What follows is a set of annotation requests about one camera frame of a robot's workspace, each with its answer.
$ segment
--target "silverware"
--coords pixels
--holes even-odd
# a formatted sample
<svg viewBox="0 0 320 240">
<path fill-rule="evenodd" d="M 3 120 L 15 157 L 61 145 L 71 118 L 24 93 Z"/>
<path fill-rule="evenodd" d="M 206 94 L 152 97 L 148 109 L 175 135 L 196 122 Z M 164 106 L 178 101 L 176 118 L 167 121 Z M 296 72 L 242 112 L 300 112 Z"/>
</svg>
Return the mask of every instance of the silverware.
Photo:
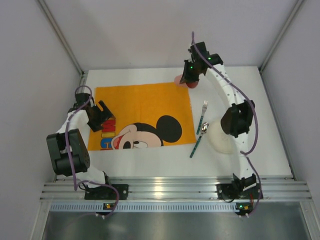
<svg viewBox="0 0 320 240">
<path fill-rule="evenodd" d="M 192 152 L 190 154 L 190 158 L 192 158 L 193 155 L 195 154 L 195 151 L 196 151 L 196 149 L 197 149 L 197 147 L 198 147 L 198 145 L 200 143 L 200 140 L 201 140 L 202 136 L 207 133 L 208 127 L 209 127 L 209 123 L 204 122 L 203 125 L 202 125 L 202 128 L 201 128 L 201 134 L 200 134 L 198 140 L 195 143 L 195 146 L 194 146 L 194 148 L 193 148 L 193 150 L 192 150 Z"/>
<path fill-rule="evenodd" d="M 207 108 L 208 108 L 208 101 L 204 101 L 203 105 L 202 105 L 202 114 L 201 114 L 200 122 L 199 122 L 199 125 L 198 125 L 198 129 L 196 131 L 197 135 L 200 132 L 200 128 L 201 128 L 201 125 L 202 125 L 202 120 L 204 119 L 204 115 L 205 115 L 205 112 L 207 111 Z"/>
</svg>

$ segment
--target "gray floor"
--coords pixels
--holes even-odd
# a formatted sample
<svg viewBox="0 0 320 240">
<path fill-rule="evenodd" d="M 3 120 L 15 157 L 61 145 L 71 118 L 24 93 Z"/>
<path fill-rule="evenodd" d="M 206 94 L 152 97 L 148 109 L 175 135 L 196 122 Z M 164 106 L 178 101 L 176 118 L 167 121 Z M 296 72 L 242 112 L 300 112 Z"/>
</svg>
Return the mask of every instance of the gray floor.
<svg viewBox="0 0 320 240">
<path fill-rule="evenodd" d="M 44 240 L 308 240 L 298 203 L 261 203 L 256 213 L 116 213 L 106 220 L 51 212 Z"/>
</svg>

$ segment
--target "wall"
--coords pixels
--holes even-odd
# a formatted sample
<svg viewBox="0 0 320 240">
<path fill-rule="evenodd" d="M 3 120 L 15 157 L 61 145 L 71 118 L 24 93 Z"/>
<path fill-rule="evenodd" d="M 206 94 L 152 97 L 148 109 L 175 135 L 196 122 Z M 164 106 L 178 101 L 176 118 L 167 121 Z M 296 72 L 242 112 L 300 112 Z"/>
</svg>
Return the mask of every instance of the wall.
<svg viewBox="0 0 320 240">
<path fill-rule="evenodd" d="M 0 23 L 0 239 L 25 240 L 79 76 L 35 0 L 2 0 Z"/>
<path fill-rule="evenodd" d="M 288 152 L 320 213 L 320 1 L 308 0 L 268 64 L 263 78 Z"/>
<path fill-rule="evenodd" d="M 259 66 L 296 0 L 46 0 L 85 70 L 182 67 L 191 32 L 228 66 Z"/>
</svg>

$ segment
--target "yellow cloth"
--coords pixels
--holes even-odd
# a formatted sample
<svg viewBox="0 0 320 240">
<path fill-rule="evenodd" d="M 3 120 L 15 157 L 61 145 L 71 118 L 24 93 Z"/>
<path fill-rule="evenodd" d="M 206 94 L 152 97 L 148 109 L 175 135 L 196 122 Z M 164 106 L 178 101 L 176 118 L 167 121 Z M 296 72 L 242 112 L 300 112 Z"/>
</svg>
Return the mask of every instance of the yellow cloth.
<svg viewBox="0 0 320 240">
<path fill-rule="evenodd" d="M 94 100 L 97 103 L 103 100 L 115 119 L 103 124 L 106 129 L 98 132 L 90 131 L 89 151 L 112 149 L 110 140 L 117 137 L 126 126 L 134 123 L 148 124 L 156 128 L 162 116 L 175 118 L 182 128 L 182 134 L 177 141 L 167 142 L 166 139 L 162 139 L 164 146 L 196 142 L 187 88 L 178 87 L 174 83 L 97 87 Z"/>
</svg>

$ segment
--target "cartoon mouth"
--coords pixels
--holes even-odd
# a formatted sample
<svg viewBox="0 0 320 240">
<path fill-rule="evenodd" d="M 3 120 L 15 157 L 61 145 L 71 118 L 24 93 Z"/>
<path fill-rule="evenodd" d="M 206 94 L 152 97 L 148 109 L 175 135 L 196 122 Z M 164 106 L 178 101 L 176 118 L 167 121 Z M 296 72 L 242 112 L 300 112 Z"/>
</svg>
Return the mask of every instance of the cartoon mouth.
<svg viewBox="0 0 320 240">
<path fill-rule="evenodd" d="M 117 137 L 114 141 L 113 141 L 113 146 L 115 149 L 119 149 L 119 145 L 121 142 L 121 139 L 123 138 L 124 135 Z"/>
</svg>

